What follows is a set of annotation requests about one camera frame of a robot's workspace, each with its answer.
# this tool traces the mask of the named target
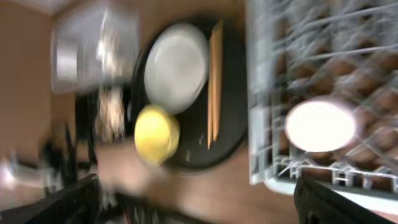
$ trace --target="white oval object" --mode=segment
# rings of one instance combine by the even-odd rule
[[[347,104],[320,96],[293,108],[287,115],[285,130],[298,148],[328,152],[348,145],[358,131],[358,123]]]
[[[171,114],[187,109],[197,98],[208,76],[208,41],[190,24],[165,30],[152,47],[144,74],[151,103]]]

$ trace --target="yellow bowl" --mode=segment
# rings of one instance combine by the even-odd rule
[[[178,147],[178,121],[158,106],[146,106],[139,113],[134,131],[138,154],[151,164],[161,164]]]

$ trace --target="clear plastic container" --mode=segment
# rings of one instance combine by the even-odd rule
[[[52,34],[52,90],[85,91],[129,82],[139,51],[139,17],[107,1],[77,10]]]

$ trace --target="round black tray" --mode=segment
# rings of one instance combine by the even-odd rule
[[[192,17],[177,22],[197,26],[207,39],[217,19]],[[141,109],[150,104],[144,87],[144,71],[149,52],[162,29],[140,53],[132,80],[132,120]],[[223,82],[221,91],[220,133],[210,149],[207,149],[207,104],[208,87],[203,87],[196,101],[185,111],[176,115],[180,123],[180,142],[176,153],[165,161],[172,169],[198,171],[209,169],[229,158],[246,137],[248,128],[246,55],[243,41],[224,23]]]

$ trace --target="dish rack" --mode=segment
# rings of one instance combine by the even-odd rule
[[[398,214],[397,11],[391,0],[247,1],[251,184],[293,194],[306,176]],[[289,143],[287,112],[318,95],[354,106],[362,131],[349,146],[312,153]]]

